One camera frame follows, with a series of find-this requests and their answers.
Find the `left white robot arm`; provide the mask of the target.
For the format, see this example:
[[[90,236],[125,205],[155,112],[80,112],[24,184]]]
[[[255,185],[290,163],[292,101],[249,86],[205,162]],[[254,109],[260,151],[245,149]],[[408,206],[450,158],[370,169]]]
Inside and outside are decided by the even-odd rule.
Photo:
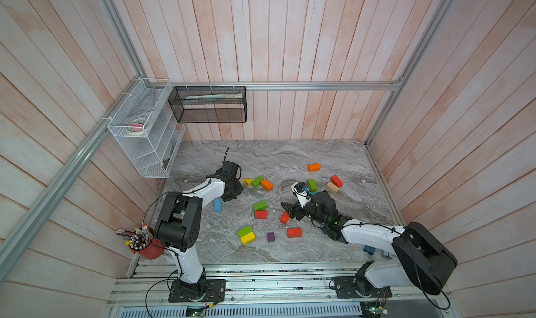
[[[154,235],[170,252],[178,276],[170,287],[170,301],[196,301],[207,292],[206,270],[199,261],[195,243],[200,234],[202,208],[210,202],[236,199],[244,190],[241,167],[224,160],[215,173],[188,191],[167,192],[154,228]]]

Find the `right natural wood block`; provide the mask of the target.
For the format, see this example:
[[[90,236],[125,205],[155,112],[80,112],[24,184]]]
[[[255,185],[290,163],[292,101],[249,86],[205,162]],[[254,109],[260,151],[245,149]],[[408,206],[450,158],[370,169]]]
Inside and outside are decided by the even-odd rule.
[[[327,185],[326,185],[326,189],[331,193],[331,194],[337,194],[339,191],[340,191],[340,188],[333,184],[332,182],[328,182]]]

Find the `orange block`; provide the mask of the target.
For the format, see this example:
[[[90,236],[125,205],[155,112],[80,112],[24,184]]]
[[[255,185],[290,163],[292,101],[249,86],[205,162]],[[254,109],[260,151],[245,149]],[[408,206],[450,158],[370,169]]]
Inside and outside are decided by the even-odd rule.
[[[321,165],[319,163],[314,163],[308,165],[308,171],[309,172],[317,172],[321,170]]]
[[[266,179],[262,180],[260,185],[268,192],[272,191],[273,188],[274,188],[274,185],[270,181],[268,181]]]

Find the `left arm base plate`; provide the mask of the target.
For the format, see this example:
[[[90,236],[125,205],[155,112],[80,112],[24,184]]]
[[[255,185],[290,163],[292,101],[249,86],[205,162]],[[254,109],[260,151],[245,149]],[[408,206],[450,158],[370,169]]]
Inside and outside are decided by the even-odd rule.
[[[225,299],[225,291],[225,280],[200,279],[195,284],[174,280],[171,285],[168,301],[170,303],[194,303],[201,301],[218,303]]]

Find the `front yellow block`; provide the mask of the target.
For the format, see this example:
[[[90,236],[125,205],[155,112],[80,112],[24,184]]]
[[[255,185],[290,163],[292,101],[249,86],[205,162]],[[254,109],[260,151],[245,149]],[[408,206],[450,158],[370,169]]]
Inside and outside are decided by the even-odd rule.
[[[255,241],[256,236],[253,232],[250,232],[248,234],[245,234],[244,236],[240,237],[242,245],[247,245],[253,241]]]

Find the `purple cube block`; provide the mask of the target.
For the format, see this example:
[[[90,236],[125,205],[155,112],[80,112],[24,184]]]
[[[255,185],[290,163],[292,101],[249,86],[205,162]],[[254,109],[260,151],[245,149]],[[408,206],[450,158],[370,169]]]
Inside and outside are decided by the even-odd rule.
[[[275,234],[273,232],[270,232],[270,233],[267,234],[267,241],[269,243],[275,242]]]

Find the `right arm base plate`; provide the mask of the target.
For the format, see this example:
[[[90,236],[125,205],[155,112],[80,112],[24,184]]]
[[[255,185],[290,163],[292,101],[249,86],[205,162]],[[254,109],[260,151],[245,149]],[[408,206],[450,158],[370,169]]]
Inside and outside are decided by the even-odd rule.
[[[338,276],[332,279],[330,287],[337,298],[390,298],[390,287],[375,288],[367,279],[357,276]]]

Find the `red block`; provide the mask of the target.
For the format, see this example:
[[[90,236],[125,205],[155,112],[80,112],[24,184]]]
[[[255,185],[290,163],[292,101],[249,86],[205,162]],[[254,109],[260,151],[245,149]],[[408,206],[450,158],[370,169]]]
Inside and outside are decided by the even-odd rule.
[[[339,177],[337,177],[336,175],[332,176],[330,178],[330,182],[335,185],[337,188],[341,188],[343,186],[343,181],[340,180]]]
[[[254,218],[258,220],[266,220],[268,219],[268,212],[267,211],[254,211]]]
[[[285,211],[283,212],[281,218],[280,218],[280,222],[284,225],[287,225],[288,221],[290,220],[290,216],[289,214]]]
[[[302,237],[303,232],[301,228],[287,228],[287,237],[288,238],[300,238]]]

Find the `light blue block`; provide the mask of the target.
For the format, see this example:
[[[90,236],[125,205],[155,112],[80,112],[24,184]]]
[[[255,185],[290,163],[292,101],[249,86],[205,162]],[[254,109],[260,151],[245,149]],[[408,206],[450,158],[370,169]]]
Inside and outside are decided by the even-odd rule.
[[[215,199],[214,201],[214,210],[216,213],[222,212],[222,200],[221,199]]]

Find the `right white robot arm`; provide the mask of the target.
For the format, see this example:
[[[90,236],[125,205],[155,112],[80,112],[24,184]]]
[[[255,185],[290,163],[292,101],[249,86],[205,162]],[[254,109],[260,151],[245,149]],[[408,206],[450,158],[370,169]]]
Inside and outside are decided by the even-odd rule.
[[[379,262],[364,263],[352,277],[335,277],[339,298],[390,295],[392,286],[409,285],[426,295],[437,296],[458,265],[455,256],[419,223],[387,226],[364,222],[339,213],[327,191],[293,194],[297,202],[281,205],[291,219],[308,218],[334,241],[368,246],[388,254]]]

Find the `red pen holder cup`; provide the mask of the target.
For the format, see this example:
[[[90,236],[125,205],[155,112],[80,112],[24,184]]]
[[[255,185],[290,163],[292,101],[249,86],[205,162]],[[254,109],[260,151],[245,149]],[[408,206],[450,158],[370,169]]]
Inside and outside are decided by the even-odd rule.
[[[117,236],[123,237],[129,249],[148,260],[154,260],[163,255],[165,248],[154,236],[151,227],[143,224],[141,228],[134,230],[117,230]]]

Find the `teal stapler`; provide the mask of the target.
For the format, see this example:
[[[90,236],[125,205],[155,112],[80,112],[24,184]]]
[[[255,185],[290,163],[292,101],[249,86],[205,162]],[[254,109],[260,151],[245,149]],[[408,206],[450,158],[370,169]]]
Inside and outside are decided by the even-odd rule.
[[[368,245],[364,246],[363,251],[371,256],[375,254],[375,248]]]

